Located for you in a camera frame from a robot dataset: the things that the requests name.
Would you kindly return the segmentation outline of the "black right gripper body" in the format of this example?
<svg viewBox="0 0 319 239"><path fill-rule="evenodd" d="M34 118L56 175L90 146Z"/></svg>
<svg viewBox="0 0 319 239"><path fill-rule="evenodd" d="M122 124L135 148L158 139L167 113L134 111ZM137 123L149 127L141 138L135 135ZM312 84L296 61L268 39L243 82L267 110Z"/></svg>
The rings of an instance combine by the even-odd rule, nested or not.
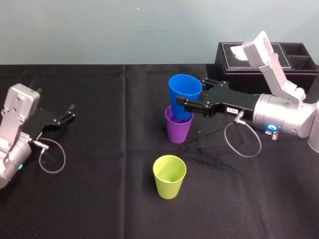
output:
<svg viewBox="0 0 319 239"><path fill-rule="evenodd" d="M205 91L202 104L207 108L207 116L204 117L210 118L215 114L236 116L239 112L243 112L243 119L252 121L258 99L258 95L230 89L226 82L224 86L214 86Z"/></svg>

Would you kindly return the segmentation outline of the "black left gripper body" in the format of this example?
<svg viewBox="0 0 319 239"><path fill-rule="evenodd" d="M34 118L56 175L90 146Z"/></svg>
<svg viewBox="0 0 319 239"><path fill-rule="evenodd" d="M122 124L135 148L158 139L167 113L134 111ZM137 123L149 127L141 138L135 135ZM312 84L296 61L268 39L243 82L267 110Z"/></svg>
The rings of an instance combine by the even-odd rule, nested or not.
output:
<svg viewBox="0 0 319 239"><path fill-rule="evenodd" d="M62 125L60 117L44 108L37 108L35 113L24 124L24 133L29 136L38 136L49 128L56 128Z"/></svg>

